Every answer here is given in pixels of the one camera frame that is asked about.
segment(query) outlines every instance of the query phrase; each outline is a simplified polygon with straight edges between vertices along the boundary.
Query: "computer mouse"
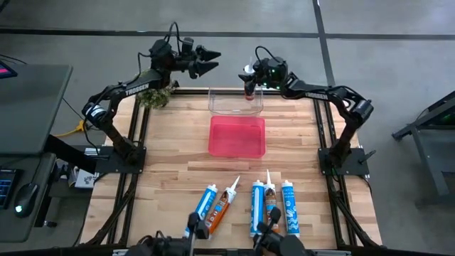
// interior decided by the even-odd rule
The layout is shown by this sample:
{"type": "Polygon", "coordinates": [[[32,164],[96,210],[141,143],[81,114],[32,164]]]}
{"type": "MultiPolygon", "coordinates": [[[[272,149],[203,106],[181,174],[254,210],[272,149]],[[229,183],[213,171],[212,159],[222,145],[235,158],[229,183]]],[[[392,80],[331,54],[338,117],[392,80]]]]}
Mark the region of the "computer mouse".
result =
{"type": "Polygon", "coordinates": [[[28,183],[17,191],[14,199],[14,214],[16,214],[16,217],[25,218],[30,215],[33,207],[35,207],[38,189],[38,184],[28,183]]]}

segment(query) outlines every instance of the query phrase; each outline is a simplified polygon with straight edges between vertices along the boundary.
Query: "yellow cable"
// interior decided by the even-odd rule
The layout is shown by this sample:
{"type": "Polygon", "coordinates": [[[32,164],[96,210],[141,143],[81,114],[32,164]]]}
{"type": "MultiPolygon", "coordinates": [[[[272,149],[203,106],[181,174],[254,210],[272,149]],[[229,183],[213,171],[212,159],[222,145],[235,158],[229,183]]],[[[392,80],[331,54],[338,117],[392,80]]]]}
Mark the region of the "yellow cable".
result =
{"type": "Polygon", "coordinates": [[[74,130],[72,130],[71,132],[66,132],[66,133],[64,133],[64,134],[54,135],[54,137],[64,137],[64,136],[71,135],[71,134],[73,134],[73,133],[75,133],[75,132],[79,132],[79,130],[78,130],[78,129],[74,129],[74,130]]]}
{"type": "Polygon", "coordinates": [[[76,128],[74,130],[72,130],[71,132],[66,132],[64,134],[54,135],[54,137],[64,137],[64,136],[68,136],[68,135],[71,135],[71,134],[76,133],[76,132],[83,132],[83,131],[84,131],[84,120],[80,120],[79,121],[79,125],[76,126],[76,128]]]}

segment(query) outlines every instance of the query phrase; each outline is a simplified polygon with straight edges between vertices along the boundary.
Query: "blue caulk tube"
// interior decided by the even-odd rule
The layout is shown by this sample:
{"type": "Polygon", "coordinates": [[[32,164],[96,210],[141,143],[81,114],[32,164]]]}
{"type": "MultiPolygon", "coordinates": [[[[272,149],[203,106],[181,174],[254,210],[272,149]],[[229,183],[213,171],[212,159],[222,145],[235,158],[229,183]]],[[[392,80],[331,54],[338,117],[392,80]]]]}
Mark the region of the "blue caulk tube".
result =
{"type": "Polygon", "coordinates": [[[286,229],[288,235],[300,237],[299,218],[297,216],[294,187],[287,180],[282,183],[283,204],[286,216],[286,229]]]}
{"type": "MultiPolygon", "coordinates": [[[[215,200],[216,193],[218,192],[218,189],[216,188],[216,185],[209,185],[207,186],[202,198],[199,201],[198,207],[196,207],[195,212],[198,213],[199,219],[200,220],[205,220],[205,217],[207,216],[208,210],[210,210],[210,207],[212,207],[213,200],[215,200]]],[[[190,229],[186,227],[185,229],[185,237],[187,238],[190,235],[190,229]]]]}
{"type": "Polygon", "coordinates": [[[257,224],[263,222],[264,217],[264,184],[257,180],[253,182],[251,192],[251,226],[250,237],[254,237],[261,232],[257,229],[257,224]]]}

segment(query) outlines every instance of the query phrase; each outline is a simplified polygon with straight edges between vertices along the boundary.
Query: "pink plastic tray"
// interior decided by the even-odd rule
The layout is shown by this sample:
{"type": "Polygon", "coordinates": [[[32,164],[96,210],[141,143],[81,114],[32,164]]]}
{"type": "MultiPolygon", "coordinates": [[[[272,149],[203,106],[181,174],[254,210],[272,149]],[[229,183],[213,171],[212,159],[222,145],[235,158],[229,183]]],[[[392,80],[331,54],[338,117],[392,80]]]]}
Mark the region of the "pink plastic tray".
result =
{"type": "Polygon", "coordinates": [[[265,154],[265,120],[259,117],[212,117],[208,152],[213,156],[262,157],[265,154]]]}

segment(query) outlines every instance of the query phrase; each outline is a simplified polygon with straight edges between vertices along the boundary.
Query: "electronic device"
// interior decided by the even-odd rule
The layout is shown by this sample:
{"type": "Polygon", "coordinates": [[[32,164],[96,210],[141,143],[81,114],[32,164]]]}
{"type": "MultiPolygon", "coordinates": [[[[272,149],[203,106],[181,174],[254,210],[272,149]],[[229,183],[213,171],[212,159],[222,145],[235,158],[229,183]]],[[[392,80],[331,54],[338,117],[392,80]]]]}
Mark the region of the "electronic device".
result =
{"type": "Polygon", "coordinates": [[[27,183],[17,191],[14,198],[14,214],[18,218],[28,217],[33,211],[38,190],[38,184],[27,183]]]}
{"type": "MultiPolygon", "coordinates": [[[[329,149],[320,149],[318,154],[321,170],[328,169],[327,174],[329,174],[332,169],[340,169],[351,153],[356,150],[350,147],[350,141],[373,112],[371,100],[365,99],[355,90],[344,85],[327,87],[311,85],[300,80],[293,72],[289,72],[287,62],[283,58],[273,56],[264,46],[257,46],[255,53],[257,61],[253,65],[254,72],[238,75],[245,83],[245,98],[250,100],[254,95],[255,87],[263,86],[279,90],[285,100],[309,98],[333,103],[346,125],[340,138],[329,149]],[[260,59],[257,54],[260,48],[266,50],[272,58],[260,59]]],[[[359,157],[356,155],[357,159],[352,160],[354,164],[350,166],[349,171],[362,169],[364,156],[365,154],[359,157]]]]}
{"type": "Polygon", "coordinates": [[[16,77],[17,72],[0,60],[0,79],[16,77]]]}
{"type": "Polygon", "coordinates": [[[100,93],[90,97],[82,109],[82,114],[85,117],[84,124],[87,120],[90,121],[112,140],[114,150],[122,162],[142,169],[145,149],[138,148],[130,139],[123,137],[113,125],[119,103],[124,98],[145,90],[161,90],[168,87],[171,84],[171,73],[175,71],[187,70],[190,78],[196,79],[218,66],[218,62],[210,60],[221,56],[221,53],[207,50],[203,46],[197,46],[193,50],[193,39],[188,37],[180,39],[178,26],[174,22],[169,29],[169,34],[164,39],[158,39],[149,49],[148,55],[138,53],[138,59],[139,56],[150,58],[150,69],[142,72],[139,63],[139,74],[135,78],[127,82],[119,82],[117,85],[109,85],[100,93]],[[173,51],[169,44],[174,25],[177,27],[177,42],[182,43],[181,49],[178,47],[177,52],[173,51]],[[109,101],[107,109],[100,105],[103,100],[109,101]]]}
{"type": "Polygon", "coordinates": [[[7,209],[21,170],[0,169],[0,209],[7,209]]]}

